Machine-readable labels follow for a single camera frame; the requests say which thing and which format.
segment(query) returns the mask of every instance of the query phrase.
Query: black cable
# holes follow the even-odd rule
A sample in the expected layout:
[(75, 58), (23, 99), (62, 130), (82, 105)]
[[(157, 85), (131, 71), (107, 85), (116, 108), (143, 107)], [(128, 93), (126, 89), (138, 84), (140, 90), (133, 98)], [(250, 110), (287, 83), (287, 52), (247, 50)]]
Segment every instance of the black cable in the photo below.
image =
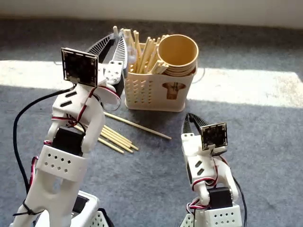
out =
[(43, 101), (45, 99), (48, 99), (48, 98), (51, 98), (51, 97), (54, 97), (54, 96), (57, 96), (57, 95), (61, 95), (63, 93), (66, 93), (66, 92), (69, 92), (69, 91), (72, 91), (76, 86), (73, 85), (71, 88), (69, 89), (66, 89), (66, 90), (60, 90), (60, 91), (56, 91), (54, 93), (51, 93), (49, 95), (46, 95), (46, 96), (43, 96), (41, 98), (38, 98), (36, 99), (35, 101), (31, 102), (30, 104), (28, 104), (26, 107), (24, 107), (19, 113), (18, 115), (16, 116), (15, 118), (15, 121), (14, 121), (14, 127), (13, 127), (13, 145), (14, 145), (14, 152), (15, 152), (15, 156), (16, 156), (16, 160), (17, 160), (17, 163), (18, 163), (18, 166), (19, 166), (19, 169), (21, 171), (21, 174), (22, 174), (22, 177), (23, 177), (23, 181), (24, 181), (24, 185), (25, 185), (25, 189), (26, 189), (26, 192), (28, 194), (28, 191), (29, 191), (29, 183), (28, 183), (28, 179), (27, 179), (27, 174), (24, 170), (24, 167), (22, 165), (22, 161), (21, 161), (21, 158), (19, 156), (19, 152), (18, 152), (18, 147), (17, 147), (17, 126), (18, 126), (18, 121), (19, 121), (19, 118), (21, 117), (22, 114), (24, 114), (24, 112), (26, 110), (28, 110), (30, 107), (32, 107), (33, 105), (37, 104), (38, 102), (40, 101)]
[(196, 209), (194, 209), (194, 224), (193, 224), (193, 227), (195, 227), (195, 218), (196, 218)]
[(82, 124), (82, 123), (80, 123), (80, 122), (78, 122), (78, 124), (81, 126), (81, 128), (83, 129), (83, 131), (84, 131), (84, 134), (86, 134), (86, 128), (84, 127), (84, 125)]
[(240, 184), (238, 183), (238, 181), (236, 180), (236, 178), (234, 176), (233, 176), (233, 180), (235, 181), (235, 183), (238, 186), (240, 193), (241, 193), (243, 206), (244, 206), (244, 225), (243, 225), (243, 227), (247, 227), (247, 206), (246, 206), (246, 202), (245, 202), (245, 198), (244, 198), (244, 193), (240, 187)]

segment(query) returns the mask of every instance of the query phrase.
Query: perforated white part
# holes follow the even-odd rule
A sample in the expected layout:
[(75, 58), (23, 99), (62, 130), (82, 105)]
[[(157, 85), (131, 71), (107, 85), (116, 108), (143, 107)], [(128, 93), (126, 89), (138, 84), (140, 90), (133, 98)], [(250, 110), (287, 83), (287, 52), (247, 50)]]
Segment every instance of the perforated white part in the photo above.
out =
[(194, 226), (194, 216), (192, 214), (187, 214), (183, 219), (180, 227), (193, 227)]
[(37, 169), (76, 182), (86, 173), (87, 159), (44, 145)]
[(205, 211), (208, 227), (241, 227), (241, 211), (239, 205), (233, 207)]
[(118, 84), (121, 80), (123, 61), (110, 61), (105, 67), (104, 77), (108, 84)]
[(108, 227), (108, 223), (101, 211), (97, 211), (96, 215), (91, 219), (86, 227)]

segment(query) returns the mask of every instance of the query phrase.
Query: white wall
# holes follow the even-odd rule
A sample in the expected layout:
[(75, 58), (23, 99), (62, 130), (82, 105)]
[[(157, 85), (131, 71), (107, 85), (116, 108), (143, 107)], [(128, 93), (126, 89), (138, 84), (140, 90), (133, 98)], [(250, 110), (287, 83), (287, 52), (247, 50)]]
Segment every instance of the white wall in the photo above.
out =
[(303, 28), (303, 0), (2, 0), (0, 15)]

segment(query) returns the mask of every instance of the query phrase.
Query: ventilation hole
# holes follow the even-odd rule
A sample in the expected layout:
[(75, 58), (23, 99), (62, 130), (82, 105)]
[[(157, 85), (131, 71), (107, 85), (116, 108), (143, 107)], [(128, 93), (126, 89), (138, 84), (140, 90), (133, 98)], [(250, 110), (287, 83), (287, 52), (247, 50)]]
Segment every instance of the ventilation hole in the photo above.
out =
[(201, 168), (199, 171), (198, 171), (198, 176), (200, 176), (202, 173), (204, 172), (204, 169), (203, 168)]
[(72, 97), (72, 96), (74, 96), (74, 95), (76, 95), (76, 94), (77, 94), (77, 92), (74, 91), (74, 92), (71, 92), (71, 93), (67, 94), (65, 97), (66, 97), (66, 98)]
[(198, 161), (196, 164), (195, 164), (195, 167), (197, 168), (197, 167), (199, 167), (199, 165), (201, 165), (201, 161)]
[(65, 103), (62, 103), (62, 104), (60, 105), (60, 107), (65, 107), (65, 106), (70, 105), (70, 104), (72, 104), (72, 102), (71, 102), (71, 101), (67, 101), (67, 102), (65, 102)]

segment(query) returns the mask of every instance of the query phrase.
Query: black circuit board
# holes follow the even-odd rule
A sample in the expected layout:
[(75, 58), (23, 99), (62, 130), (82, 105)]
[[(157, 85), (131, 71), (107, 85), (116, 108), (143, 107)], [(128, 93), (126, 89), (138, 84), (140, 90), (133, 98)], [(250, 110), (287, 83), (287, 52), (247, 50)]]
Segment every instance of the black circuit board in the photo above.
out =
[(202, 150), (207, 150), (209, 145), (215, 148), (227, 146), (227, 127), (226, 122), (202, 126), (201, 139)]
[(98, 85), (98, 56), (61, 48), (64, 80), (91, 87)]

